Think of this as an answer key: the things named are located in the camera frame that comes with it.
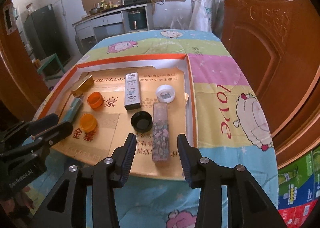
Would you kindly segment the light orange bottle cap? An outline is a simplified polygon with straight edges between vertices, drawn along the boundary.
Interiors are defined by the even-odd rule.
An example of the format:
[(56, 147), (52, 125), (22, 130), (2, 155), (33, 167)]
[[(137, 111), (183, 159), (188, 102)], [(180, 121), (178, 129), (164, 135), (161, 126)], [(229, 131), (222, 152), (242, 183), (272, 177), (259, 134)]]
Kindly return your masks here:
[(89, 133), (95, 130), (97, 127), (97, 120), (92, 114), (86, 113), (80, 117), (79, 124), (80, 128), (84, 132)]

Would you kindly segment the gold rectangular lighter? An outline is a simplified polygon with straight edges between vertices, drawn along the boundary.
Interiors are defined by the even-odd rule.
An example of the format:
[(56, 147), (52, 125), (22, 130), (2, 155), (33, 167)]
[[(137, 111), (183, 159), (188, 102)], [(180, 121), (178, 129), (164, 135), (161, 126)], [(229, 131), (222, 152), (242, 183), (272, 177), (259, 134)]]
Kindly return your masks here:
[(74, 97), (81, 96), (84, 92), (91, 88), (94, 84), (94, 79), (92, 75), (87, 75), (82, 79), (79, 79), (71, 87), (71, 94)]

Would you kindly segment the white cartoon lighter box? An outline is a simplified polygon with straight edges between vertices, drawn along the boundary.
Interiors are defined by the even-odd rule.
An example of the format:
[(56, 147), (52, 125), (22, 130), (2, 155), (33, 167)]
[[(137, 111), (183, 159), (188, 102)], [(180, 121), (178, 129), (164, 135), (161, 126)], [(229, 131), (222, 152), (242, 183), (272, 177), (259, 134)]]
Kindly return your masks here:
[(126, 110), (141, 108), (140, 83), (137, 72), (125, 76), (124, 107)]

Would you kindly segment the floral patterned clear box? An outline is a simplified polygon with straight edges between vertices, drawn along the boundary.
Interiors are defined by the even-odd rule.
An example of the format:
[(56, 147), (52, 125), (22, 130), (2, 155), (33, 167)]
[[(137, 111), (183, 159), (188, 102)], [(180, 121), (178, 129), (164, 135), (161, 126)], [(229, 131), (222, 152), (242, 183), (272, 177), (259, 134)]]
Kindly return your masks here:
[(153, 105), (152, 160), (166, 162), (170, 155), (170, 135), (168, 104), (158, 102)]

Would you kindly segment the brown left door leaf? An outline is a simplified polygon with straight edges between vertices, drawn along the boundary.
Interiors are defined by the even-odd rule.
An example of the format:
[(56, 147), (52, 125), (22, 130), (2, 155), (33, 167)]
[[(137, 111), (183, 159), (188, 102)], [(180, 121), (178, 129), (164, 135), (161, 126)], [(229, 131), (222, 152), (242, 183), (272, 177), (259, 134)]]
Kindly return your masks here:
[(20, 121), (30, 121), (49, 95), (49, 89), (28, 56), (18, 30), (7, 34), (4, 8), (1, 4), (1, 101)]

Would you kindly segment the teal lighter box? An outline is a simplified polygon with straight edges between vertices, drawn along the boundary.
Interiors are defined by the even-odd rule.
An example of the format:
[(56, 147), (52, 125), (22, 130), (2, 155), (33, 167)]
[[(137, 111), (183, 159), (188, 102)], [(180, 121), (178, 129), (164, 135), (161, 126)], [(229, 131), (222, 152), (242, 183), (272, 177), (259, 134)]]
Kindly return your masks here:
[(61, 123), (62, 122), (72, 123), (76, 117), (76, 114), (78, 113), (79, 109), (81, 108), (81, 106), (82, 106), (82, 99), (79, 97), (74, 98), (70, 107), (68, 108), (67, 112), (62, 117), (62, 120), (60, 122)]

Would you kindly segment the green metal stool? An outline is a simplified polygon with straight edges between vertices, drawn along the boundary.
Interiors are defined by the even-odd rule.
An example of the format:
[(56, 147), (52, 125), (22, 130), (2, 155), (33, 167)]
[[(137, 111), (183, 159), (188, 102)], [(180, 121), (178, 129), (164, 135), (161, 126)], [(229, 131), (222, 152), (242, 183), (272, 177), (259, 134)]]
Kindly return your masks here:
[[(56, 62), (60, 70), (62, 71), (62, 75), (50, 75), (46, 76), (46, 74), (43, 74), (45, 69), (47, 67), (52, 67), (51, 63)], [(49, 81), (49, 80), (55, 80), (55, 79), (60, 79), (63, 77), (63, 75), (66, 73), (65, 68), (63, 67), (62, 63), (60, 62), (57, 54), (52, 54), (51, 56), (48, 56), (44, 58), (43, 60), (40, 61), (40, 66), (37, 69), (37, 73), (42, 76), (43, 80)]]

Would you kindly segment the colourful cartoon bedsheet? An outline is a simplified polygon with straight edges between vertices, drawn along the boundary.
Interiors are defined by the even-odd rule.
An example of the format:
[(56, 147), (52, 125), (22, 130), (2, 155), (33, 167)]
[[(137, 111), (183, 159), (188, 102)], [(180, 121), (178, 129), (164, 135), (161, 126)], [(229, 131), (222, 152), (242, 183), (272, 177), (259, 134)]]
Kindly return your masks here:
[(155, 113), (164, 104), (167, 124), (137, 133), (131, 175), (115, 191), (121, 227), (193, 227), (200, 190), (186, 183), (177, 149), (185, 134), (203, 156), (220, 166), (244, 165), (278, 203), (276, 155), (266, 117), (240, 67), (211, 33), (156, 30), (123, 34), (99, 42), (57, 82), (35, 118), (50, 112), (64, 117), (73, 84), (86, 76), (94, 83), (83, 94), (99, 92), (102, 104), (83, 101), (79, 115), (92, 114), (95, 130), (78, 120), (71, 136), (51, 150), (47, 171), (30, 184), (27, 195), (39, 208), (65, 169), (95, 165), (110, 156), (133, 132), (133, 110), (126, 110), (125, 78), (137, 73), (142, 111)]

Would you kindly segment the dark green cabinet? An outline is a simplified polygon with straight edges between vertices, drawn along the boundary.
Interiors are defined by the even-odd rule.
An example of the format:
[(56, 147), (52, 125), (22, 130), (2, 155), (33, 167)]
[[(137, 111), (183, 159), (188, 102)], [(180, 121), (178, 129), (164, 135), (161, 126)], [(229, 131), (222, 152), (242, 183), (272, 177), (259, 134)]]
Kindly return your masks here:
[(36, 59), (44, 60), (57, 54), (62, 65), (70, 61), (71, 56), (51, 4), (33, 11), (23, 23), (23, 27)]

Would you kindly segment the white kitchen counter cabinet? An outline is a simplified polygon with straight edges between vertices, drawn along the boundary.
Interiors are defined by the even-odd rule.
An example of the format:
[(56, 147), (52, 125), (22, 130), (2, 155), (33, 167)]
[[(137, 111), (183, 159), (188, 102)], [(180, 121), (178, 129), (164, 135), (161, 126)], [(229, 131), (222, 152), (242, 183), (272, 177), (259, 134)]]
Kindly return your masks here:
[[(131, 30), (129, 26), (128, 13), (132, 10), (144, 9), (146, 13), (147, 28)], [(114, 11), (107, 11), (92, 15), (75, 24), (75, 41), (81, 54), (88, 52), (94, 45), (105, 38), (121, 34), (149, 31), (154, 29), (152, 3), (117, 8)]]

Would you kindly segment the orange rimmed cardboard tray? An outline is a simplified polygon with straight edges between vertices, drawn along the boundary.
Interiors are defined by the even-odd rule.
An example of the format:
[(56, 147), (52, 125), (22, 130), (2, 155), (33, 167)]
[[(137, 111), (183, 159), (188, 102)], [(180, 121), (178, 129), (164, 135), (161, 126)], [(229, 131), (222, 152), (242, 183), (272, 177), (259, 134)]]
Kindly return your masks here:
[[(35, 119), (55, 113), (62, 118), (73, 101), (72, 85), (87, 75), (92, 75), (94, 84), (83, 93), (82, 106), (73, 122), (71, 136), (59, 142), (54, 149), (89, 165), (111, 156), (116, 147), (123, 145), (131, 126), (133, 110), (124, 107), (125, 76), (137, 72), (140, 82), (142, 111), (153, 112), (157, 103), (156, 89), (171, 85), (175, 99), (168, 104), (170, 155), (166, 162), (152, 160), (152, 133), (137, 133), (137, 149), (131, 174), (139, 177), (182, 180), (183, 171), (177, 150), (177, 137), (185, 134), (191, 145), (197, 145), (197, 119), (191, 66), (186, 54), (143, 54), (138, 56), (113, 57), (76, 64), (55, 86), (40, 106)], [(92, 109), (87, 98), (100, 92), (103, 104)], [(80, 128), (80, 117), (92, 114), (97, 127), (86, 133)]]

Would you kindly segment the white bottle cap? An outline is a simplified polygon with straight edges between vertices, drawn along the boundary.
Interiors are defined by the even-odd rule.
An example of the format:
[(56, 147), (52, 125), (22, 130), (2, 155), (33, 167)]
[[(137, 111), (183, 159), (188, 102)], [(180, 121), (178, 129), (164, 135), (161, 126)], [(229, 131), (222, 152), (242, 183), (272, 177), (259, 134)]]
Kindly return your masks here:
[(175, 99), (175, 89), (171, 85), (161, 85), (156, 89), (156, 96), (159, 102), (171, 103)]

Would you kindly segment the dark green air fryer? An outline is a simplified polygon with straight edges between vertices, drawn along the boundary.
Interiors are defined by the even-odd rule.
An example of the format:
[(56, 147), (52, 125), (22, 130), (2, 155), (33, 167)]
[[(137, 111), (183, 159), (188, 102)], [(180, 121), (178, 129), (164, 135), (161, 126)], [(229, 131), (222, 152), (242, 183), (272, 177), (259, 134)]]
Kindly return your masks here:
[(146, 13), (144, 9), (129, 11), (128, 19), (131, 30), (147, 28)]

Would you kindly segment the brown wooden door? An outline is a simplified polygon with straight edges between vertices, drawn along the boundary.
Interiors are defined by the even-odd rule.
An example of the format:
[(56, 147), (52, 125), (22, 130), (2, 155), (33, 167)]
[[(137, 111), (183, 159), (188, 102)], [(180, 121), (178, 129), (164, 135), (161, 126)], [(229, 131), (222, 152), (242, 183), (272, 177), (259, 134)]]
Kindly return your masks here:
[(257, 95), (282, 168), (319, 145), (319, 12), (311, 0), (225, 0), (222, 42)]

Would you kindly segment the white plastic sack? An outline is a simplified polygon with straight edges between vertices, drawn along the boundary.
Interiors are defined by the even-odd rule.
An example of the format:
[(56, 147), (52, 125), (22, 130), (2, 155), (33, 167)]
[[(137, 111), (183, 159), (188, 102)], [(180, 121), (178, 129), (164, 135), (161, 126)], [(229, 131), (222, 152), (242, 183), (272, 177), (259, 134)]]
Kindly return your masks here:
[(189, 30), (212, 32), (213, 0), (193, 0)]

